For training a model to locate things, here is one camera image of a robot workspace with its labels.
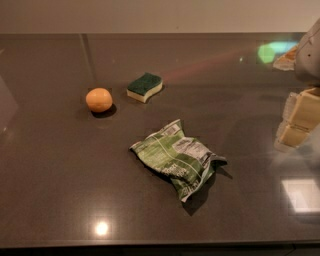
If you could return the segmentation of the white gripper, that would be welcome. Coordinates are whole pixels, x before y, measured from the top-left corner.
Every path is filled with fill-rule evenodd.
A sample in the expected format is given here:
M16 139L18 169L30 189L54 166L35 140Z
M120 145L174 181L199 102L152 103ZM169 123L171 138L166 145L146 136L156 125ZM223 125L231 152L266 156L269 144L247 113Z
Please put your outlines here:
M298 80L320 86L320 18L299 42L294 71ZM291 92L284 107L283 120L291 127L313 130L320 123L320 88Z

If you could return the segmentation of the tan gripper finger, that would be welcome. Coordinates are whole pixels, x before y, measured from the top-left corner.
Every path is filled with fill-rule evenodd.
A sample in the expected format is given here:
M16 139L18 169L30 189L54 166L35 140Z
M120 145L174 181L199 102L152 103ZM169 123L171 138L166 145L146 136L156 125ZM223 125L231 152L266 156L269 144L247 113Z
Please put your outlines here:
M298 148L308 137L305 130L291 126L288 122L281 122L276 132L274 147L281 152L288 152Z

